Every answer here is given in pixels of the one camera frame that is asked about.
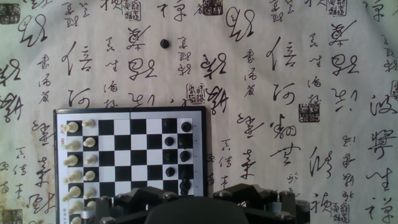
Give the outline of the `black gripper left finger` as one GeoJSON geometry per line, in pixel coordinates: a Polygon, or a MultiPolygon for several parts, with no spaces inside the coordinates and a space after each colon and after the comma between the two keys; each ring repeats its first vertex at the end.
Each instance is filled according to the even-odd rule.
{"type": "Polygon", "coordinates": [[[87,206],[81,211],[81,223],[144,223],[149,215],[148,206],[154,207],[178,198],[179,195],[174,192],[155,187],[134,188],[113,198],[102,196],[95,200],[95,206],[87,206]]]}

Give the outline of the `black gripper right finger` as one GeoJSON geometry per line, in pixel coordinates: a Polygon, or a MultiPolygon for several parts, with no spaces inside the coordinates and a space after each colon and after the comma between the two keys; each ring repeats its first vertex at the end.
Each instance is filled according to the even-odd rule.
{"type": "Polygon", "coordinates": [[[215,192],[213,198],[234,203],[246,223],[310,224],[310,202],[288,190],[238,184],[215,192]]]}

